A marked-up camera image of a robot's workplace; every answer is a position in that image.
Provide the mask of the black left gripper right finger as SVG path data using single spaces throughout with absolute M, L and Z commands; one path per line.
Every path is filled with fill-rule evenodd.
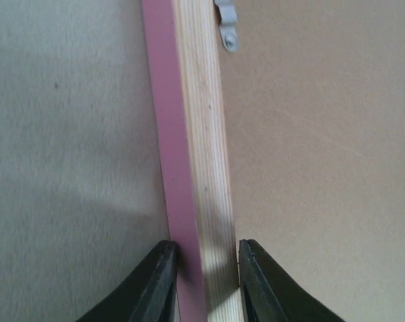
M 342 321 L 254 239 L 239 241 L 239 283 L 245 321 Z

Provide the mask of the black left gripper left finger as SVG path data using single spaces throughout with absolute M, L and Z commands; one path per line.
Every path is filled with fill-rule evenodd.
M 79 321 L 173 321 L 178 244 L 162 240 L 107 297 Z

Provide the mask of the brown cardboard backing board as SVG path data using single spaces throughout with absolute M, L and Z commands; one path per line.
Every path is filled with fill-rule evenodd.
M 405 1 L 237 1 L 236 236 L 346 321 L 405 321 Z

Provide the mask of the pink wooden picture frame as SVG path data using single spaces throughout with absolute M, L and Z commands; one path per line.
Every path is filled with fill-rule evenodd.
M 213 1 L 143 1 L 183 321 L 242 321 Z

